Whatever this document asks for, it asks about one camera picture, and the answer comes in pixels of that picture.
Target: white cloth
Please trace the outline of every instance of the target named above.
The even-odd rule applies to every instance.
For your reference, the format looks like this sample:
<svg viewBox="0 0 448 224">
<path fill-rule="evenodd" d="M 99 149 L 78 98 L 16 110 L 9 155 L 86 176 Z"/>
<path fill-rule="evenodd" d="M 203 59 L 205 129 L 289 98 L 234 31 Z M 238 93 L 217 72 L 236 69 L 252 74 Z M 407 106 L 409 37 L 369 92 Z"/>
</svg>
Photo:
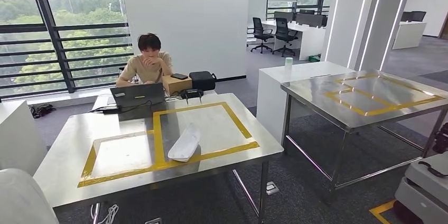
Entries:
<svg viewBox="0 0 448 224">
<path fill-rule="evenodd" d="M 59 224 L 41 188 L 26 172 L 0 170 L 0 224 Z"/>
</svg>

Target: man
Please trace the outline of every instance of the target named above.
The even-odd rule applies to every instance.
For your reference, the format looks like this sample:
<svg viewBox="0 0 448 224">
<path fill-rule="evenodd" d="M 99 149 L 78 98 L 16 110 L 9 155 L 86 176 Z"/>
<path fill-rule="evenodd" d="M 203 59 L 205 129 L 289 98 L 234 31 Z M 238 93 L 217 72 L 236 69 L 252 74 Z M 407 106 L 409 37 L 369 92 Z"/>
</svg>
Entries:
<svg viewBox="0 0 448 224">
<path fill-rule="evenodd" d="M 129 59 L 116 82 L 117 87 L 135 85 L 128 82 L 135 75 L 145 84 L 149 84 L 161 82 L 162 76 L 173 74 L 171 57 L 168 52 L 160 51 L 160 39 L 155 34 L 141 35 L 138 38 L 138 48 L 142 54 Z"/>
</svg>

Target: led light strip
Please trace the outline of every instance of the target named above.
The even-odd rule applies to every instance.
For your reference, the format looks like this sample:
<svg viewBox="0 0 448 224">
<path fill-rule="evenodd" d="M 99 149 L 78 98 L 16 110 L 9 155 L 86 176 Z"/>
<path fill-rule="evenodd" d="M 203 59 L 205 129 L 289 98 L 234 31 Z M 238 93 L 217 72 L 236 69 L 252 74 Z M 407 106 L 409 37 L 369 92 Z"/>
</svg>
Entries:
<svg viewBox="0 0 448 224">
<path fill-rule="evenodd" d="M 394 26 L 396 26 L 396 24 L 397 24 L 397 20 L 398 20 L 399 14 L 400 14 L 400 10 L 402 8 L 402 4 L 403 4 L 403 0 L 400 0 L 400 5 L 398 6 L 397 14 L 395 15 Z M 392 40 L 392 36 L 394 35 L 394 29 L 395 28 L 393 27 L 392 30 L 390 31 L 390 36 L 389 36 L 389 40 L 387 41 L 386 50 L 384 51 L 384 56 L 382 57 L 381 66 L 379 67 L 380 71 L 382 70 L 384 61 L 386 60 L 386 54 L 387 54 L 387 51 L 389 51 L 390 42 Z"/>
<path fill-rule="evenodd" d="M 325 61 L 327 61 L 327 59 L 328 59 L 328 49 L 330 48 L 331 35 L 333 34 L 334 19 L 336 18 L 336 12 L 338 10 L 338 3 L 339 3 L 339 0 L 336 0 L 336 5 L 334 6 L 333 18 L 331 19 L 331 28 L 330 28 L 330 34 L 328 36 L 328 44 L 326 46 Z"/>
<path fill-rule="evenodd" d="M 366 3 L 366 0 L 362 0 L 361 11 L 359 12 L 358 24 L 356 25 L 356 30 L 354 32 L 353 43 L 352 43 L 351 50 L 350 50 L 350 56 L 349 56 L 349 62 L 347 63 L 347 68 L 350 66 L 350 60 L 353 55 L 354 44 L 356 43 L 356 36 L 358 36 L 359 24 L 361 23 L 362 12 L 364 11 L 365 3 Z"/>
<path fill-rule="evenodd" d="M 369 39 L 370 39 L 370 34 L 372 33 L 372 27 L 374 25 L 374 21 L 375 21 L 375 16 L 377 14 L 377 9 L 378 9 L 378 4 L 379 4 L 380 0 L 377 0 L 377 4 L 375 5 L 375 10 L 374 10 L 374 15 L 372 17 L 372 22 L 370 23 L 370 29 L 369 29 L 369 33 L 367 34 L 367 40 L 366 40 L 366 45 L 364 46 L 364 52 L 362 53 L 362 58 L 361 58 L 361 64 L 359 65 L 359 70 L 362 70 L 362 63 L 364 62 L 364 57 L 366 56 L 366 52 L 367 52 L 367 46 L 369 44 Z"/>
</svg>

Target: white pillar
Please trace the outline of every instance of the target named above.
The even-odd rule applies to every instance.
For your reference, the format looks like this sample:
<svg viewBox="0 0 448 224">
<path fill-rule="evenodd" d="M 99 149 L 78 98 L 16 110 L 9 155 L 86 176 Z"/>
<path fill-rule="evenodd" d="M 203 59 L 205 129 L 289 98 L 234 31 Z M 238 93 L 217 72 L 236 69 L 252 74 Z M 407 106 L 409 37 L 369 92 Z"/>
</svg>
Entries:
<svg viewBox="0 0 448 224">
<path fill-rule="evenodd" d="M 331 0 L 322 60 L 355 70 L 387 61 L 406 0 Z"/>
</svg>

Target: yellow tape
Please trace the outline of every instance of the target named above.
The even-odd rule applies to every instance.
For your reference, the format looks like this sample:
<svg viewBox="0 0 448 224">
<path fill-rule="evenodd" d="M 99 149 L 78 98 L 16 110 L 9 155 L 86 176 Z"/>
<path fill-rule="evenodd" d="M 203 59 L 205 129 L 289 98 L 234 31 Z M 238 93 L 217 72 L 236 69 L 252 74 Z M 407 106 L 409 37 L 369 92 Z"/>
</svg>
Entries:
<svg viewBox="0 0 448 224">
<path fill-rule="evenodd" d="M 207 160 L 210 158 L 215 158 L 215 157 L 219 157 L 219 156 L 223 156 L 223 155 L 227 155 L 227 154 L 233 154 L 233 153 L 237 153 L 237 152 L 241 152 L 241 151 L 245 151 L 245 150 L 249 150 L 249 149 L 257 148 L 257 147 L 260 147 L 260 146 L 258 145 L 257 142 L 254 141 L 254 142 L 250 142 L 246 145 L 236 146 L 236 147 L 232 147 L 229 149 L 216 151 L 213 153 L 208 153 L 208 154 L 203 154 L 203 155 L 194 155 L 190 158 L 190 160 L 188 162 L 177 162 L 177 161 L 170 160 L 169 162 L 165 162 L 165 163 L 161 163 L 161 164 L 154 164 L 150 167 L 136 169 L 136 170 L 129 170 L 126 172 L 121 172 L 121 173 L 117 173 L 117 174 L 113 174 L 113 175 L 102 176 L 100 178 L 89 178 L 87 176 L 87 177 L 81 179 L 81 181 L 78 183 L 78 187 L 84 187 L 84 186 L 88 186 L 88 185 L 92 185 L 92 184 L 102 183 L 102 182 L 106 182 L 106 181 L 112 181 L 115 179 L 125 178 L 128 176 L 138 175 L 138 174 L 142 174 L 142 173 L 146 173 L 146 172 L 150 172 L 150 171 L 169 169 L 171 167 L 177 167 L 177 166 L 182 166 L 182 165 L 186 165 L 186 164 L 191 164 L 191 163 Z"/>
<path fill-rule="evenodd" d="M 405 83 L 402 83 L 402 82 L 400 82 L 398 80 L 395 80 L 395 79 L 392 79 L 392 78 L 389 78 L 389 77 L 379 76 L 377 74 L 368 74 L 368 75 L 365 75 L 365 76 L 362 76 L 362 77 L 346 78 L 346 79 L 340 79 L 340 80 L 335 81 L 336 83 L 342 84 L 343 86 L 347 87 L 348 89 L 347 90 L 343 90 L 343 91 L 327 92 L 327 93 L 325 93 L 325 96 L 327 96 L 328 98 L 330 98 L 330 99 L 332 99 L 332 100 L 334 100 L 334 101 L 336 101 L 336 102 L 338 102 L 338 103 L 340 103 L 340 104 L 350 108 L 351 110 L 355 111 L 356 113 L 358 113 L 361 116 L 379 115 L 379 114 L 391 112 L 391 111 L 394 111 L 394 110 L 409 108 L 409 107 L 413 107 L 413 106 L 417 106 L 417 105 L 421 105 L 421 104 L 427 104 L 429 102 L 445 99 L 445 98 L 443 98 L 441 96 L 432 95 L 432 98 L 429 98 L 429 99 L 424 99 L 424 100 L 420 100 L 420 101 L 407 102 L 407 103 L 400 104 L 400 105 L 394 105 L 394 104 L 391 104 L 391 103 L 389 103 L 387 101 L 384 101 L 384 100 L 382 100 L 380 98 L 377 98 L 377 97 L 375 97 L 375 96 L 373 96 L 373 95 L 371 95 L 369 93 L 366 93 L 366 92 L 364 92 L 362 90 L 356 89 L 356 88 L 352 87 L 351 85 L 348 85 L 348 84 L 344 83 L 344 81 L 348 81 L 348 80 L 374 78 L 374 77 L 378 77 L 378 78 L 390 81 L 390 82 L 392 82 L 394 84 L 397 84 L 397 85 L 400 85 L 400 86 L 403 86 L 403 87 L 406 87 L 406 88 L 409 88 L 409 89 L 412 89 L 412 90 L 416 90 L 418 92 L 422 92 L 422 93 L 428 95 L 428 93 L 426 93 L 425 91 L 417 89 L 417 88 L 414 88 L 412 86 L 409 86 L 409 85 L 407 85 Z M 360 93 L 360 94 L 362 94 L 362 95 L 364 95 L 366 97 L 371 98 L 372 100 L 375 100 L 375 101 L 377 101 L 377 102 L 379 102 L 379 103 L 381 103 L 383 105 L 386 105 L 387 107 L 383 108 L 383 109 L 364 111 L 364 110 L 362 110 L 360 108 L 357 108 L 357 107 L 354 107 L 353 105 L 350 105 L 349 103 L 344 102 L 341 99 L 336 97 L 336 95 L 346 94 L 346 93 L 351 92 L 351 91 Z"/>
<path fill-rule="evenodd" d="M 173 160 L 169 160 L 168 162 L 166 162 L 165 157 L 164 157 L 164 152 L 163 152 L 163 140 L 162 140 L 162 129 L 161 129 L 161 123 L 160 123 L 160 115 L 181 112 L 181 111 L 187 111 L 187 110 L 193 110 L 193 109 L 213 107 L 213 106 L 222 106 L 224 108 L 224 110 L 227 112 L 227 114 L 230 116 L 232 121 L 235 123 L 235 125 L 238 127 L 240 132 L 244 135 L 244 137 L 252 138 L 252 135 L 245 128 L 245 126 L 241 123 L 241 121 L 238 119 L 238 117 L 235 115 L 233 110 L 230 108 L 230 106 L 226 102 L 217 102 L 214 104 L 205 104 L 205 105 L 191 106 L 191 107 L 180 108 L 180 109 L 157 111 L 153 114 L 154 129 L 146 131 L 147 134 L 154 134 L 154 154 L 155 154 L 154 165 L 152 165 L 150 167 L 142 168 L 142 169 L 129 170 L 126 172 L 120 172 L 117 174 L 102 176 L 99 178 L 90 178 L 89 176 L 92 174 L 92 170 L 94 168 L 94 164 L 96 161 L 96 153 L 95 153 L 94 148 L 92 147 L 92 150 L 90 151 L 89 156 L 87 158 L 86 165 L 84 166 L 84 170 L 82 172 L 81 181 L 78 183 L 78 187 L 83 187 L 83 186 L 88 186 L 88 185 L 97 184 L 97 183 L 101 183 L 101 182 L 125 178 L 128 176 L 138 175 L 138 174 L 142 174 L 142 173 L 146 173 L 146 172 L 150 172 L 150 171 L 169 169 L 169 168 L 180 166 L 180 165 L 203 161 L 203 160 L 207 160 L 210 158 L 215 158 L 215 157 L 219 157 L 219 156 L 223 156 L 223 155 L 227 155 L 227 154 L 233 154 L 233 153 L 249 150 L 252 148 L 260 147 L 256 141 L 253 141 L 253 142 L 250 142 L 245 145 L 231 147 L 231 148 L 228 148 L 225 150 L 215 151 L 215 152 L 207 153 L 207 154 L 203 154 L 203 155 L 194 155 L 186 163 L 176 162 Z"/>
<path fill-rule="evenodd" d="M 81 176 L 88 176 L 94 170 L 95 160 L 97 159 L 97 153 L 95 152 L 94 146 L 90 149 L 89 156 L 87 156 L 86 164 L 82 170 Z"/>
<path fill-rule="evenodd" d="M 160 125 L 160 116 L 156 113 L 153 115 L 154 124 L 154 161 L 155 163 L 164 163 L 165 156 L 163 154 L 162 128 Z"/>
<path fill-rule="evenodd" d="M 392 200 L 391 202 L 387 202 L 385 204 L 382 204 L 378 207 L 372 208 L 369 211 L 379 220 L 382 224 L 390 224 L 389 221 L 387 221 L 383 216 L 381 216 L 382 212 L 385 212 L 392 207 L 394 207 L 395 200 Z"/>
</svg>

